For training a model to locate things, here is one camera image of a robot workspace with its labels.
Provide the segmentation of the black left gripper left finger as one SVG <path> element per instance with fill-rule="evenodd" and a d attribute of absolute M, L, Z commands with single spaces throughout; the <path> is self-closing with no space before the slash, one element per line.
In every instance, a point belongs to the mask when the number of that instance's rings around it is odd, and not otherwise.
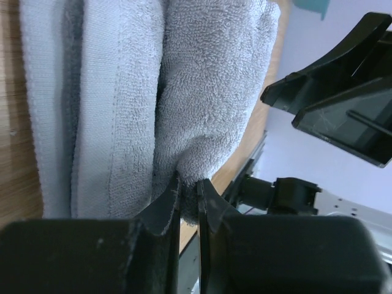
<path fill-rule="evenodd" d="M 2 293 L 176 293 L 178 175 L 133 219 L 21 220 L 1 230 Z"/>

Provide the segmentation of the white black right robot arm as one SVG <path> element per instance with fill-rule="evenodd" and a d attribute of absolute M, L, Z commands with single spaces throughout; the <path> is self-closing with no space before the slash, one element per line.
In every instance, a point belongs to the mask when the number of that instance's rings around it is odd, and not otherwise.
<path fill-rule="evenodd" d="M 391 162 L 391 15 L 366 13 L 327 54 L 269 85 L 261 100 L 294 115 L 292 126 L 372 165 Z M 361 220 L 391 262 L 391 216 L 298 178 L 252 176 L 259 143 L 226 188 L 232 206 L 268 214 L 345 215 Z"/>

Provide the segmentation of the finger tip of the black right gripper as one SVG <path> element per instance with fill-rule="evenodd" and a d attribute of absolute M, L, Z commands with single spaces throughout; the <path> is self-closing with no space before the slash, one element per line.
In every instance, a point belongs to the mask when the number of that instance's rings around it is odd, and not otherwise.
<path fill-rule="evenodd" d="M 391 161 L 391 16 L 369 12 L 331 51 L 261 100 L 292 126 L 375 166 Z"/>

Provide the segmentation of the light grey panda towel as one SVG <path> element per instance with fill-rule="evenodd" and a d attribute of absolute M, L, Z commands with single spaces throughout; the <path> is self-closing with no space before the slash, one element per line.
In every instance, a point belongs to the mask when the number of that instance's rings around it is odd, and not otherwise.
<path fill-rule="evenodd" d="M 128 219 L 174 172 L 191 189 L 238 147 L 280 10 L 271 1 L 21 1 L 48 219 Z"/>

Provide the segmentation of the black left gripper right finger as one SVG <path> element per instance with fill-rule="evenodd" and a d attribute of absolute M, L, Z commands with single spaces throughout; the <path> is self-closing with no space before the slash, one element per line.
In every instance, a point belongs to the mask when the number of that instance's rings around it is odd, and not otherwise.
<path fill-rule="evenodd" d="M 389 293 L 391 273 L 352 216 L 242 214 L 197 184 L 201 293 Z"/>

